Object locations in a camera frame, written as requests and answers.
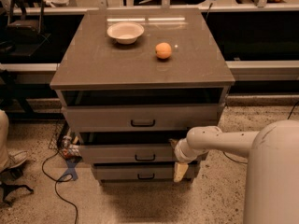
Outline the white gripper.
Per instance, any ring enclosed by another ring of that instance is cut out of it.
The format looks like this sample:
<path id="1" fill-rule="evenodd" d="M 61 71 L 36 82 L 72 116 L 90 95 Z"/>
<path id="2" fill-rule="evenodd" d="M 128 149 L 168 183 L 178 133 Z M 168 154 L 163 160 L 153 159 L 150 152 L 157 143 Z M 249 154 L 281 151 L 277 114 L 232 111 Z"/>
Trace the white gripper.
<path id="1" fill-rule="evenodd" d="M 174 166 L 174 181 L 180 182 L 188 171 L 190 162 L 197 159 L 203 153 L 202 150 L 191 148 L 187 139 L 169 139 L 171 147 L 174 149 L 175 156 L 179 162 Z"/>

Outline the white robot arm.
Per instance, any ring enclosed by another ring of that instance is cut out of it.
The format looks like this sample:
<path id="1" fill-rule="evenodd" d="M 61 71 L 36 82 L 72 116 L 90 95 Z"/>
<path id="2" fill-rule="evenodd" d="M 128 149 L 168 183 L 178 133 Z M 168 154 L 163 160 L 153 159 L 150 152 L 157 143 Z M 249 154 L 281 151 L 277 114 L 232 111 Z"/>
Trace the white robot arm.
<path id="1" fill-rule="evenodd" d="M 243 224 L 299 224 L 299 121 L 280 120 L 258 132 L 225 133 L 194 127 L 170 141 L 177 158 L 174 180 L 210 150 L 248 160 Z"/>

